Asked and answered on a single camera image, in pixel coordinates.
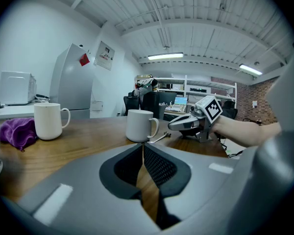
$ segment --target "towel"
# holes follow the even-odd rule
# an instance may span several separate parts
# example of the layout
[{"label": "towel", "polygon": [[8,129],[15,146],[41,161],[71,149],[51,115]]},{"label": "towel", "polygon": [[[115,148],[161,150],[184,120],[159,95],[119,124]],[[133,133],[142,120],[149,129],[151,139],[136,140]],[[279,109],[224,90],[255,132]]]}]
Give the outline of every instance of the towel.
[{"label": "towel", "polygon": [[5,121],[0,127],[0,140],[8,142],[24,151],[24,148],[36,142],[34,118],[14,118]]}]

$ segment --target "mug handle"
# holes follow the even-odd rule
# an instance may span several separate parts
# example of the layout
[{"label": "mug handle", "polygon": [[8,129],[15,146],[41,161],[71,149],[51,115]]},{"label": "mug handle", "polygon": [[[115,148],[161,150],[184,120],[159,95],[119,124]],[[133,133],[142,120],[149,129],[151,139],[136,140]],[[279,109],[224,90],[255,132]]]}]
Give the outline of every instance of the mug handle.
[{"label": "mug handle", "polygon": [[155,122],[156,122],[156,131],[155,131],[155,133],[152,135],[152,136],[147,136],[147,138],[149,138],[149,139],[151,139],[151,138],[153,138],[154,136],[156,136],[157,135],[157,133],[158,133],[158,131],[159,131],[159,120],[158,119],[156,119],[156,118],[151,118],[151,119],[149,119],[149,121],[152,121],[152,120],[154,120]]},{"label": "mug handle", "polygon": [[67,126],[69,125],[69,123],[70,123],[70,120],[71,120],[71,113],[70,113],[70,111],[69,111],[67,108],[63,108],[63,109],[61,109],[61,112],[62,112],[62,111],[67,111],[68,114],[69,114],[68,122],[66,123],[66,125],[62,126],[62,129],[64,129],[64,128],[67,127]]}]

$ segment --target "fluorescent light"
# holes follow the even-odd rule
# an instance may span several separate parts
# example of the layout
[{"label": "fluorescent light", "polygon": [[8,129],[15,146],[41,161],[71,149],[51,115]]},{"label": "fluorescent light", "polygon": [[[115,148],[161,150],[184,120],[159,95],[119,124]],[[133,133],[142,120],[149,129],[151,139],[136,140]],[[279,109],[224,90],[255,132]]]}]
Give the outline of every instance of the fluorescent light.
[{"label": "fluorescent light", "polygon": [[149,60],[155,60],[155,59],[163,59],[163,58],[176,58],[176,57],[183,57],[182,52],[175,52],[175,53],[163,53],[158,55],[151,55],[148,56]]},{"label": "fluorescent light", "polygon": [[257,74],[257,75],[261,75],[261,74],[262,74],[262,72],[257,71],[257,70],[255,70],[255,69],[253,69],[253,68],[251,68],[251,67],[246,66],[246,65],[240,65],[240,68],[241,68],[241,69],[244,69],[244,70],[247,70],[247,71],[250,71],[250,72],[252,72],[252,73],[255,73],[255,74]]}]

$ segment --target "red magnet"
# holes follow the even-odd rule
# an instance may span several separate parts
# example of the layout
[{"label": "red magnet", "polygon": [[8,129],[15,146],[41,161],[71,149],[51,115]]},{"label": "red magnet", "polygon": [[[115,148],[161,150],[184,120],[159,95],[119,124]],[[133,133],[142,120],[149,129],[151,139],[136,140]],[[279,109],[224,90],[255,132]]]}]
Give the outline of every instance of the red magnet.
[{"label": "red magnet", "polygon": [[89,63],[89,60],[88,60],[86,53],[80,58],[79,62],[81,64],[81,66],[84,66]]}]

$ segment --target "refrigerator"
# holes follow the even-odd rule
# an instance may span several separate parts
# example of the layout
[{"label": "refrigerator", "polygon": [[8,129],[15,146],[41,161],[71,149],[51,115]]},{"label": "refrigerator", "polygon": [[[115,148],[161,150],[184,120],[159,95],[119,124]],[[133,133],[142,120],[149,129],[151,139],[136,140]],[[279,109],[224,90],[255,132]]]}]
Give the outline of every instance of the refrigerator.
[{"label": "refrigerator", "polygon": [[[58,56],[51,79],[50,102],[68,108],[73,119],[90,118],[95,66],[92,62],[84,66],[80,64],[84,54],[84,49],[71,44]],[[61,112],[61,117],[65,119],[68,115]]]}]

